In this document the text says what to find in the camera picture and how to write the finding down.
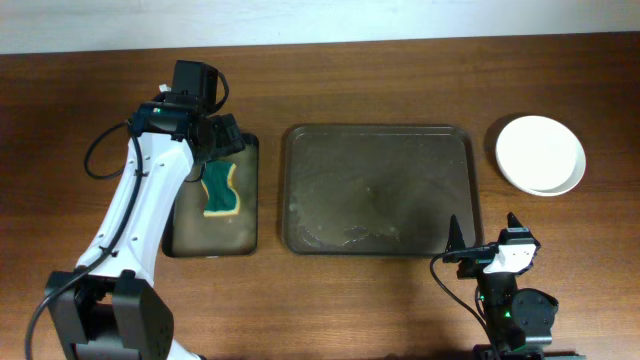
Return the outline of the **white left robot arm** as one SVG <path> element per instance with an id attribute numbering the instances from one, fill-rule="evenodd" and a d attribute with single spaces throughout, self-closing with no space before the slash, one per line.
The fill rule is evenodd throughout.
<path id="1" fill-rule="evenodd" d="M 49 312 L 68 359 L 193 359 L 174 337 L 174 317 L 153 288 L 157 252 L 174 200 L 189 182 L 207 197 L 205 212 L 234 215 L 240 198 L 226 157 L 245 148 L 226 100 L 225 76 L 202 62 L 179 60 L 170 86 L 139 106 L 122 127 L 129 135 L 120 182 L 91 244 L 71 272 L 54 271 L 27 327 L 33 356 L 36 323 Z"/>

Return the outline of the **white deep plate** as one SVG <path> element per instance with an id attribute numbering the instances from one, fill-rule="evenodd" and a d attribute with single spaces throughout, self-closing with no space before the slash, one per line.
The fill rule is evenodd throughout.
<path id="1" fill-rule="evenodd" d="M 564 176 L 586 172 L 586 153 L 578 137 L 562 123 L 539 115 L 510 121 L 495 143 L 495 158 L 503 174 Z"/>

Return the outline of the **white plate with yellow stain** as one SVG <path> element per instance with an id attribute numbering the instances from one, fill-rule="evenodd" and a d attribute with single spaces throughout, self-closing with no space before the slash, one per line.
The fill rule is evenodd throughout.
<path id="1" fill-rule="evenodd" d="M 534 173 L 532 176 L 503 173 L 505 179 L 515 188 L 531 195 L 554 197 L 573 190 L 583 179 L 584 171 L 578 169 L 564 176 L 552 176 L 548 173 Z"/>

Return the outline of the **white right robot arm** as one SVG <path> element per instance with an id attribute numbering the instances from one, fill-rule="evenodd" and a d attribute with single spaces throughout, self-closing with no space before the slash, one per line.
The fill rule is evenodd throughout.
<path id="1" fill-rule="evenodd" d="M 540 290 L 520 288 L 517 277 L 533 266 L 540 243 L 512 213 L 498 240 L 468 247 L 457 218 L 450 219 L 446 249 L 430 263 L 456 263 L 459 279 L 477 281 L 474 307 L 456 295 L 451 298 L 469 311 L 488 337 L 487 345 L 472 349 L 475 359 L 579 359 L 575 352 L 547 353 L 552 327 L 559 310 L 558 300 Z"/>

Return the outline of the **green and yellow sponge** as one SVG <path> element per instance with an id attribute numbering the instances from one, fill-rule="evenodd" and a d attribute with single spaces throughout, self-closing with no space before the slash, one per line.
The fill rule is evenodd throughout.
<path id="1" fill-rule="evenodd" d="M 233 184 L 237 166 L 233 162 L 214 161 L 206 165 L 201 184 L 207 197 L 205 217 L 235 216 L 240 211 L 240 197 Z"/>

